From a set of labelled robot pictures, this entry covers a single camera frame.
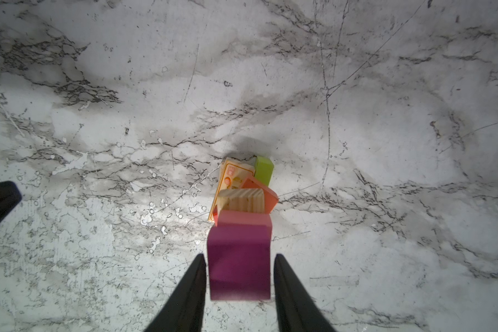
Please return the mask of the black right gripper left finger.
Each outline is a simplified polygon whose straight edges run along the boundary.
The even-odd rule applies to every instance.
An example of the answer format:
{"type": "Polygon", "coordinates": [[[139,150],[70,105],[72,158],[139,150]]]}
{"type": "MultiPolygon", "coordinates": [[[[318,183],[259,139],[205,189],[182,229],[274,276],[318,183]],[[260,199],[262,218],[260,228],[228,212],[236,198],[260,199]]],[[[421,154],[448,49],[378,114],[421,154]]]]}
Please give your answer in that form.
{"type": "Polygon", "coordinates": [[[201,331],[206,289],[206,260],[198,254],[145,331],[201,331]]]}

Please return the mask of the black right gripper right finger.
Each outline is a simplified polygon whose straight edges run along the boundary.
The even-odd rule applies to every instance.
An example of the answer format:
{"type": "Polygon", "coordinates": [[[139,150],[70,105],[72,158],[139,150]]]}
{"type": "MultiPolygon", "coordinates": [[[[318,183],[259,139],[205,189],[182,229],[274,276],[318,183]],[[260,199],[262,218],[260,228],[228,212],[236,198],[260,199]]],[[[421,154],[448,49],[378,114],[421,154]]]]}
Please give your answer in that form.
{"type": "Polygon", "coordinates": [[[273,278],[279,331],[335,331],[282,254],[275,257],[273,278]]]}

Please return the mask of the magenta small block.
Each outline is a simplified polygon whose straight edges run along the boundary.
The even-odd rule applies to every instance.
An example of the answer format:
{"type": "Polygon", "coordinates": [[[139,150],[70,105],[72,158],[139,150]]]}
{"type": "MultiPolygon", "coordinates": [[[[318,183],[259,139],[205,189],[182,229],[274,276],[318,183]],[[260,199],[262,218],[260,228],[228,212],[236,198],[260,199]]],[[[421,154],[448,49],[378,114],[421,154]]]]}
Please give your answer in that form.
{"type": "Polygon", "coordinates": [[[271,298],[271,236],[262,225],[214,227],[207,238],[212,301],[271,298]]]}

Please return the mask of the pink cube block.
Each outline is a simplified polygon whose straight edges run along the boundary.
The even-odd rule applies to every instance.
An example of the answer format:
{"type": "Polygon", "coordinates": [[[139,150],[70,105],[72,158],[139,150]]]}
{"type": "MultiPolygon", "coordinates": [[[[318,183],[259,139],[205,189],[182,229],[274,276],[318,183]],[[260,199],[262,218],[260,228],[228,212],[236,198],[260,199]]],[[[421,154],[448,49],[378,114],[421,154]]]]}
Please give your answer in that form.
{"type": "Polygon", "coordinates": [[[217,217],[215,225],[257,225],[273,229],[273,223],[269,214],[233,210],[222,210],[217,217]]]}

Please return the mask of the orange red rectangular block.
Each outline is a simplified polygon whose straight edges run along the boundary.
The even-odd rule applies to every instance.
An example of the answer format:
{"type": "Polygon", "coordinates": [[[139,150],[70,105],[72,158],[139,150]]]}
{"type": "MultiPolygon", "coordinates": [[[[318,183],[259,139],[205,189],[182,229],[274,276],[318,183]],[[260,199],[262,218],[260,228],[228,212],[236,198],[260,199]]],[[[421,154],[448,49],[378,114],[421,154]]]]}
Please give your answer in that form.
{"type": "Polygon", "coordinates": [[[263,189],[264,192],[264,203],[265,203],[265,212],[271,214],[275,206],[279,202],[278,195],[267,185],[264,185],[261,181],[257,180],[253,176],[249,176],[243,183],[243,189],[263,189]]]}

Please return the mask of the printed wood block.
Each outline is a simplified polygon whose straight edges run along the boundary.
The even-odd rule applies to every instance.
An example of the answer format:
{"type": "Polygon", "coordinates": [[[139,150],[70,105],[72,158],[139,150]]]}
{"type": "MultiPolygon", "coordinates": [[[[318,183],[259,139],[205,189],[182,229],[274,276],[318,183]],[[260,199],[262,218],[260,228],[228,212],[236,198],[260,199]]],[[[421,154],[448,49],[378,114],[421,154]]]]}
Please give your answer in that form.
{"type": "Polygon", "coordinates": [[[222,190],[239,189],[242,183],[251,175],[255,174],[255,167],[248,163],[243,163],[232,158],[225,158],[220,165],[219,184],[212,201],[208,221],[214,222],[214,215],[217,214],[217,198],[222,190]]]}
{"type": "Polygon", "coordinates": [[[263,189],[260,188],[222,190],[216,203],[218,213],[222,210],[265,213],[265,196],[263,189]]]}

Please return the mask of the lime green rectangular block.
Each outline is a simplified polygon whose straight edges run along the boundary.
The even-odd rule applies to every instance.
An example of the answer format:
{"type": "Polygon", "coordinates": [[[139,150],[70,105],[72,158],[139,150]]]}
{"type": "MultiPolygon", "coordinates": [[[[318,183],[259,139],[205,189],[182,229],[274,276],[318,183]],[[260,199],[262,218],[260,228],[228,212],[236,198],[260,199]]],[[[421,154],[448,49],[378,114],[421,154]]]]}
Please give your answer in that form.
{"type": "Polygon", "coordinates": [[[274,168],[275,166],[271,159],[263,156],[256,156],[254,177],[260,183],[269,186],[274,168]]]}

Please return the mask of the small red cube block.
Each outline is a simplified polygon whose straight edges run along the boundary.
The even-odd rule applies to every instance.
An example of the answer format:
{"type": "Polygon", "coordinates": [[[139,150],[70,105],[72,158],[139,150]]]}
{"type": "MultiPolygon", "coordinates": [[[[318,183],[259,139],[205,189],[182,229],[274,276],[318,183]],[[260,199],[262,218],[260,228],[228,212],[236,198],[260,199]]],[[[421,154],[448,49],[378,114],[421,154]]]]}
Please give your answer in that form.
{"type": "Polygon", "coordinates": [[[218,222],[218,215],[219,215],[218,208],[217,208],[217,206],[215,206],[213,211],[212,211],[212,218],[213,218],[215,225],[217,225],[217,222],[218,222]]]}

